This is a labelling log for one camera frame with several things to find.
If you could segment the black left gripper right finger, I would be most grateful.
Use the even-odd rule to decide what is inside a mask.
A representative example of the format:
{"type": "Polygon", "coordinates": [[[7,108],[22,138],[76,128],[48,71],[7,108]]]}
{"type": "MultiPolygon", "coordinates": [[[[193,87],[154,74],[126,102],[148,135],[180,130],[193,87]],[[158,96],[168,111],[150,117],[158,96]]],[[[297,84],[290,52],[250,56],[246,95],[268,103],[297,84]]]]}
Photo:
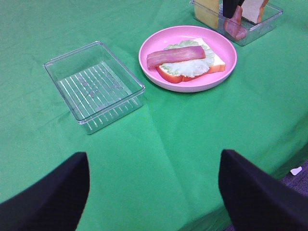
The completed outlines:
{"type": "Polygon", "coordinates": [[[308,229],[308,198],[234,150],[221,152],[218,187],[237,231],[308,229]]]}

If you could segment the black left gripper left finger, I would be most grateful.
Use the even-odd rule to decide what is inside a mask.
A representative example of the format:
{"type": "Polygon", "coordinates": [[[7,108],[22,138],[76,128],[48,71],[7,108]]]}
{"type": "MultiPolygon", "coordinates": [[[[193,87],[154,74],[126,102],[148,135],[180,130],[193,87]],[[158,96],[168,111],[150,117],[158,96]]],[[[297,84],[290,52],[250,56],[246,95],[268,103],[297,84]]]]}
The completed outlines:
{"type": "Polygon", "coordinates": [[[87,154],[77,152],[0,205],[2,231],[74,231],[90,191],[87,154]]]}

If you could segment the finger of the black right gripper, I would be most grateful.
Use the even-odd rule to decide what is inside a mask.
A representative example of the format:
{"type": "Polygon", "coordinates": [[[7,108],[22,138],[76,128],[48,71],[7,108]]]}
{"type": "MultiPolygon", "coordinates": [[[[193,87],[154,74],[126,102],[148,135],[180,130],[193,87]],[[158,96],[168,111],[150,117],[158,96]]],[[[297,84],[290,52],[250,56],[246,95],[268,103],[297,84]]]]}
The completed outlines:
{"type": "Polygon", "coordinates": [[[237,6],[241,6],[244,0],[223,0],[223,16],[226,18],[232,18],[237,6]]]}

